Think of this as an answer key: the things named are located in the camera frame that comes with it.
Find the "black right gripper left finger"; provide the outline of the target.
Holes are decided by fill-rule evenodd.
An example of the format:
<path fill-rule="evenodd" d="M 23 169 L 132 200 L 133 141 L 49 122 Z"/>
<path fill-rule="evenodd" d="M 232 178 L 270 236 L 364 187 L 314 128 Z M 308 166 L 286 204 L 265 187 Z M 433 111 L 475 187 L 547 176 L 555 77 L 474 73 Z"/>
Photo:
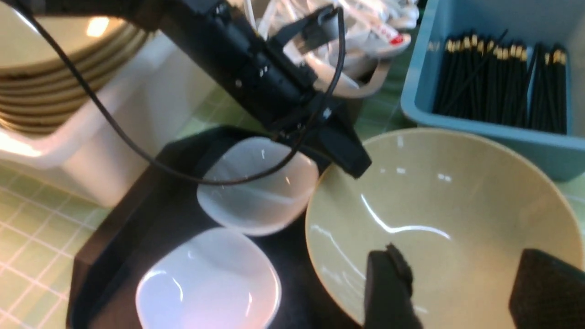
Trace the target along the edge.
<path fill-rule="evenodd" d="M 412 304 L 413 275 L 399 249 L 388 244 L 367 257 L 364 290 L 365 329 L 421 329 Z"/>

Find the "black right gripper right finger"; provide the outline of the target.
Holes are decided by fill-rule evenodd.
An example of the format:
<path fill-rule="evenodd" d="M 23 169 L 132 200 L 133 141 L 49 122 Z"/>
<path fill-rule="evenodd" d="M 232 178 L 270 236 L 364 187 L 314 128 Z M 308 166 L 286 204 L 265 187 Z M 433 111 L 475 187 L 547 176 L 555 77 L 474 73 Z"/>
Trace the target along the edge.
<path fill-rule="evenodd" d="M 585 273 L 539 249 L 524 249 L 509 311 L 517 329 L 583 329 Z"/>

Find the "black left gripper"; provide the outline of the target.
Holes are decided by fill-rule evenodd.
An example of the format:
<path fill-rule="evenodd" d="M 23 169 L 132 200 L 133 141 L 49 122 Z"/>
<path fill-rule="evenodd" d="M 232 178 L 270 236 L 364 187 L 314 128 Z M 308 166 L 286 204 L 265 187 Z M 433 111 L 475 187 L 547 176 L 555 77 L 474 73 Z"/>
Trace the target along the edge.
<path fill-rule="evenodd" d="M 372 164 L 346 105 L 334 98 L 345 58 L 345 19 L 341 7 L 326 5 L 261 36 L 244 13 L 227 0 L 165 0 L 160 29 L 272 133 L 317 136 L 324 154 L 351 177 Z M 296 36 L 339 40 L 338 64 L 325 90 L 317 75 L 285 52 Z"/>

